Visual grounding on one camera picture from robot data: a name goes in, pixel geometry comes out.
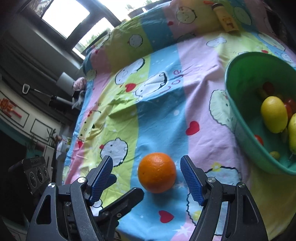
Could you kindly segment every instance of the bed sheet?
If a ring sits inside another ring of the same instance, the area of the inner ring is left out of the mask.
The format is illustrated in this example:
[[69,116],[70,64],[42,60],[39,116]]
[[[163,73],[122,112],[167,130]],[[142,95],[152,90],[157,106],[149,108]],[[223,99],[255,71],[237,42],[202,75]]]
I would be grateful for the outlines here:
[[[235,56],[261,51],[296,67],[295,55],[272,33],[260,1],[224,0],[239,25],[225,33],[201,0],[173,0],[115,28],[87,55],[87,91],[65,161],[63,180],[86,176],[105,155],[117,183],[92,211],[98,214],[132,187],[141,159],[168,154],[176,164],[173,188],[145,191],[144,200],[120,220],[122,240],[187,241],[201,214],[180,171],[189,155],[220,182],[243,181],[259,207],[269,239],[283,232],[296,211],[296,179],[274,176],[248,162],[235,137],[236,118],[225,94],[225,67]],[[214,240],[226,217],[223,203]]]

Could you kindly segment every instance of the camera lens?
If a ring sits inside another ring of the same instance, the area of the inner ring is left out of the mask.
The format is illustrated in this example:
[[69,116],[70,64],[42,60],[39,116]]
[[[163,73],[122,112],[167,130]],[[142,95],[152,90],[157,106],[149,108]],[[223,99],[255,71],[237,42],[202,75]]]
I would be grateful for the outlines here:
[[33,187],[37,186],[35,175],[32,172],[30,172],[30,181],[31,181],[31,184],[32,184]]
[[42,175],[42,171],[41,171],[40,167],[37,168],[36,172],[37,172],[37,177],[38,177],[39,181],[43,182],[43,175]]
[[46,167],[43,167],[43,173],[44,173],[44,175],[47,177],[47,170],[46,170]]

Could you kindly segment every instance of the teal wall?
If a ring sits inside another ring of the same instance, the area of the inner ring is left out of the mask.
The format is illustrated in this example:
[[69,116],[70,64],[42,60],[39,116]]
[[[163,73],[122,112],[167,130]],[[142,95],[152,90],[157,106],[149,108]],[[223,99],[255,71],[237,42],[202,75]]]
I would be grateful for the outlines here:
[[[26,145],[30,139],[20,132],[17,129],[14,129],[10,125],[6,124],[2,119],[0,119],[0,130],[3,131],[6,135],[10,136],[13,140],[17,141],[22,145]],[[35,157],[35,155],[42,156],[43,152],[38,150],[27,150],[26,158]]]

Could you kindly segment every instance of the bottle cap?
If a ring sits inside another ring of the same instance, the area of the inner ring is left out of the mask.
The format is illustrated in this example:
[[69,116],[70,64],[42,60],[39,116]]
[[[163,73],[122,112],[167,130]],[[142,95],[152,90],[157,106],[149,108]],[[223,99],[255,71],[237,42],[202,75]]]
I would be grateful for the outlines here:
[[215,3],[212,5],[212,9],[214,10],[215,7],[223,6],[222,3]]

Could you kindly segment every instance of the yellow bottle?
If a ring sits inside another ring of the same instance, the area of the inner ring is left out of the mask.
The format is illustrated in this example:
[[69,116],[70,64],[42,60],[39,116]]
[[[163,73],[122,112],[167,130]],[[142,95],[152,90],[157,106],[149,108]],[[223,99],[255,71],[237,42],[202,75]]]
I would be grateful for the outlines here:
[[238,31],[239,30],[237,23],[235,22],[233,17],[226,11],[223,4],[215,3],[212,5],[212,9],[216,13],[225,32],[228,33],[230,31]]

